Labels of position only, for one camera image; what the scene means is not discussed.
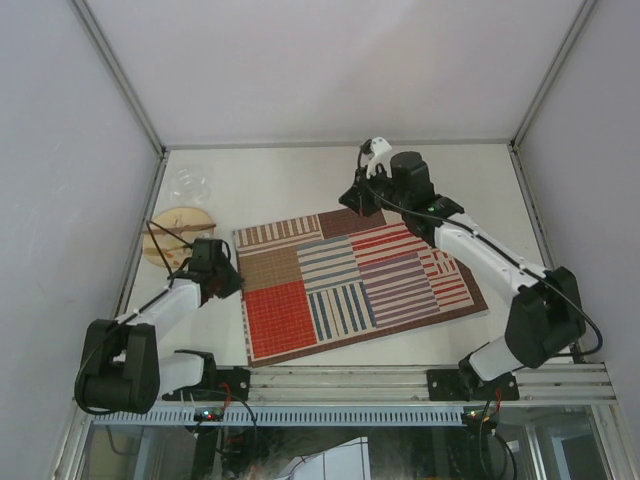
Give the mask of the dark handled fork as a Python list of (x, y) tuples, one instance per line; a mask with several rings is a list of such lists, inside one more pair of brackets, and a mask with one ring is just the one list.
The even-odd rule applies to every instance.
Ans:
[(176, 250), (185, 250), (185, 249), (192, 249), (193, 248), (193, 244), (189, 243), (189, 242), (179, 242), (178, 244), (176, 244), (175, 246), (170, 246), (166, 248), (167, 252), (171, 252), (171, 251), (176, 251)]

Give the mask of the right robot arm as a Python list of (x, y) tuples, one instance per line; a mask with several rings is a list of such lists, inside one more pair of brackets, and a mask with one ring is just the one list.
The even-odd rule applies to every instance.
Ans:
[(504, 334), (458, 363), (453, 389), (466, 400), (491, 397), (513, 372), (566, 356), (592, 324), (570, 270), (548, 270), (492, 239), (461, 205), (436, 192), (416, 151), (393, 154), (382, 138), (365, 142), (339, 202), (364, 217), (399, 214), (412, 235), (479, 274), (508, 306)]

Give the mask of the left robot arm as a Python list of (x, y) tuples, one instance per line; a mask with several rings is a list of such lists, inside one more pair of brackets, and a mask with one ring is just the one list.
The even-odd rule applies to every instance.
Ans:
[(199, 400), (217, 392), (212, 353), (179, 349), (159, 354), (160, 341), (185, 317), (242, 288), (226, 241), (197, 238), (190, 249), (151, 300), (129, 314), (96, 319), (88, 326), (74, 383), (75, 401), (84, 412), (145, 414), (172, 392), (186, 390)]

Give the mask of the brown wooden knife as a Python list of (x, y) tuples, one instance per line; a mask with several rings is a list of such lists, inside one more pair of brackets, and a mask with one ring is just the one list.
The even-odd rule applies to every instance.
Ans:
[(214, 230), (216, 228), (216, 225), (213, 223), (165, 227), (165, 226), (161, 226), (160, 224), (150, 222), (149, 225), (151, 230), (154, 233), (164, 232), (164, 233), (172, 233), (176, 235), (183, 234), (186, 232), (203, 232), (207, 230)]

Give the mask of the patchwork striped placemat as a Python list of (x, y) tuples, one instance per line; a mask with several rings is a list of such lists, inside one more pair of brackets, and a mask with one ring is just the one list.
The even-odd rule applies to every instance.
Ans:
[(487, 311), (470, 270), (404, 222), (348, 209), (238, 229), (248, 363), (269, 366)]

